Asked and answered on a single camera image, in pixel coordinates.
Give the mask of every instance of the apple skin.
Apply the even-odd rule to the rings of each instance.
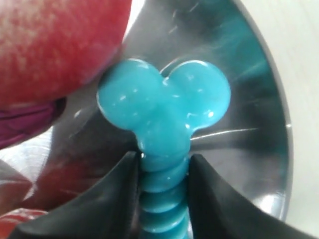
[[[47,214],[45,211],[17,209],[0,217],[0,239],[6,239],[16,225]]]
[[[62,98],[121,46],[132,0],[0,0],[0,109]]]

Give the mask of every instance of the purple object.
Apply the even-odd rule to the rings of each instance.
[[[51,126],[65,108],[66,100],[0,111],[0,149],[29,139]]]

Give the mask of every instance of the black rubber piece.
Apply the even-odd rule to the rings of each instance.
[[[191,158],[188,182],[194,239],[315,239],[262,212],[201,155]]]
[[[8,239],[127,239],[138,191],[140,155],[129,152],[91,189],[33,221]]]

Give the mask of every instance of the metal bowl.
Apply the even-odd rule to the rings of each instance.
[[[292,184],[288,109],[267,47],[244,15],[248,19],[227,0],[133,1],[121,58],[146,60],[164,74],[186,60],[217,65],[231,84],[231,105],[218,124],[193,136],[191,151],[283,220]],[[114,128],[98,111],[96,87],[97,81],[70,95],[47,131],[0,150],[0,213],[51,210],[137,149],[132,133]]]

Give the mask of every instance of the turquoise translucent blob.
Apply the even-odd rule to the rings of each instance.
[[[224,74],[202,61],[184,62],[164,78],[149,63],[131,59],[103,77],[97,95],[101,112],[133,131],[143,152],[141,238],[188,238],[190,139],[225,115],[230,95]]]

